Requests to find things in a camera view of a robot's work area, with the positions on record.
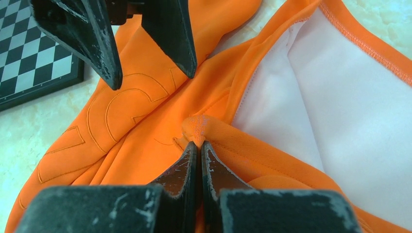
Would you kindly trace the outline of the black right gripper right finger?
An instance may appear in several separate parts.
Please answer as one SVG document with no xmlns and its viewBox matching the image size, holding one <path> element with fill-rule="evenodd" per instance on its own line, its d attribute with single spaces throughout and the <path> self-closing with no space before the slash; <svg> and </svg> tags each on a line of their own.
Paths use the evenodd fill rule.
<svg viewBox="0 0 412 233">
<path fill-rule="evenodd" d="M 327 190 L 255 189 L 202 145 L 207 233 L 359 233 L 356 216 L 338 193 Z"/>
</svg>

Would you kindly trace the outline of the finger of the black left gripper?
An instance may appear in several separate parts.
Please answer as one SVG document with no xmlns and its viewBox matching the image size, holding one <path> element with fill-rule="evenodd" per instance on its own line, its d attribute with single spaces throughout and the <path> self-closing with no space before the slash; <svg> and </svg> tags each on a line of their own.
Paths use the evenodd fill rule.
<svg viewBox="0 0 412 233">
<path fill-rule="evenodd" d="M 146 0 L 142 26 L 160 49 L 190 79 L 197 57 L 187 0 Z"/>
<path fill-rule="evenodd" d="M 115 0 L 31 0 L 32 16 L 47 37 L 91 66 L 113 90 L 122 84 L 110 7 Z"/>
</svg>

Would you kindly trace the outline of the orange fleece jacket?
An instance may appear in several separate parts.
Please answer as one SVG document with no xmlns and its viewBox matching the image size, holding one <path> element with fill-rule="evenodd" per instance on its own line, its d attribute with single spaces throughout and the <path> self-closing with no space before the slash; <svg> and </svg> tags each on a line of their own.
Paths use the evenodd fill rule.
<svg viewBox="0 0 412 233">
<path fill-rule="evenodd" d="M 121 89 L 98 82 L 22 187 L 6 232 L 42 189 L 147 184 L 190 141 L 211 142 L 252 187 L 334 190 L 363 232 L 411 232 L 411 59 L 341 0 L 288 0 L 258 35 L 216 53 L 259 6 L 189 3 L 200 64 L 192 80 L 140 20 L 121 26 Z"/>
</svg>

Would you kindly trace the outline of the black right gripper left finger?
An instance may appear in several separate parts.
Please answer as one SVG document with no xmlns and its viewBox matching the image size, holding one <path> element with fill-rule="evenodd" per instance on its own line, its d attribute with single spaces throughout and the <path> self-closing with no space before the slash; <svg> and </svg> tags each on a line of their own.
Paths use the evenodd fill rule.
<svg viewBox="0 0 412 233">
<path fill-rule="evenodd" d="M 54 186 L 37 194 L 18 233 L 192 233 L 197 147 L 147 185 Z"/>
</svg>

